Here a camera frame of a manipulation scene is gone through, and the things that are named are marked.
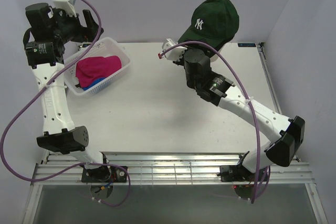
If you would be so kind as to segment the pink cap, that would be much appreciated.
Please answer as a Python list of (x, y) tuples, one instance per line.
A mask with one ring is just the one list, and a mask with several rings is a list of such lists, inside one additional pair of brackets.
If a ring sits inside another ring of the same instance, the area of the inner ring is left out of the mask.
[(96, 79), (106, 79), (121, 68), (122, 63), (118, 56), (88, 57), (79, 60), (75, 71), (75, 77), (78, 79), (76, 87), (87, 87)]

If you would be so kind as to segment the dark green NY cap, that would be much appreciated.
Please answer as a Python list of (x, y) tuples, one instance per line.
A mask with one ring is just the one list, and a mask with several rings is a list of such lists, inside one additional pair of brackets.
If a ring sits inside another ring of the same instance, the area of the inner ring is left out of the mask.
[(201, 41), (220, 50), (238, 29), (239, 14), (230, 0), (206, 0), (193, 12), (191, 24), (178, 42)]

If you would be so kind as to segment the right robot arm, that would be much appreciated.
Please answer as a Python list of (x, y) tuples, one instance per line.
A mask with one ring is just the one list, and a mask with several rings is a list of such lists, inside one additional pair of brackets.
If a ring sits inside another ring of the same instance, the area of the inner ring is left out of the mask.
[(187, 86), (194, 89), (200, 98), (235, 114), (252, 126), (257, 125), (269, 141), (259, 151), (241, 155), (236, 165), (221, 166), (219, 176), (222, 181), (243, 182), (253, 179), (256, 170), (269, 165), (290, 165), (303, 142), (303, 118), (296, 116), (291, 119), (252, 97), (246, 98), (232, 81), (212, 71), (209, 57), (200, 49), (178, 46), (167, 55), (167, 59), (184, 67)]

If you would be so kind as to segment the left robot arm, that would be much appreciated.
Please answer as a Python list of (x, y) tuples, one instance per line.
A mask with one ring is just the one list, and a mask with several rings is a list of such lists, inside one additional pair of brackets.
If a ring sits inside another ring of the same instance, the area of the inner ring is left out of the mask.
[(77, 14), (37, 3), (25, 8), (30, 29), (24, 34), (24, 48), (28, 64), (42, 92), (44, 115), (43, 134), (37, 144), (51, 152), (75, 157), (85, 174), (98, 182), (111, 177), (107, 158), (99, 151), (89, 149), (89, 135), (85, 126), (75, 126), (67, 105), (63, 71), (65, 44), (90, 42), (94, 44), (103, 33), (101, 21), (94, 21), (89, 10), (83, 10), (86, 26)]

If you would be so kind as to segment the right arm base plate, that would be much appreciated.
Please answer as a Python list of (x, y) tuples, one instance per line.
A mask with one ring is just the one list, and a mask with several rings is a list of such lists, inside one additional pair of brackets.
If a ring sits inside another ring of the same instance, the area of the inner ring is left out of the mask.
[(222, 165), (219, 167), (217, 176), (222, 182), (253, 182), (255, 180), (255, 173), (242, 165)]

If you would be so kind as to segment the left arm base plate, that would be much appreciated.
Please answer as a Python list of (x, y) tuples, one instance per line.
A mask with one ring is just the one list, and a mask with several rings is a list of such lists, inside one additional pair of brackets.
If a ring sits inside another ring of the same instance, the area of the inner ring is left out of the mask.
[(82, 183), (125, 183), (127, 166), (99, 166), (94, 169), (83, 169)]

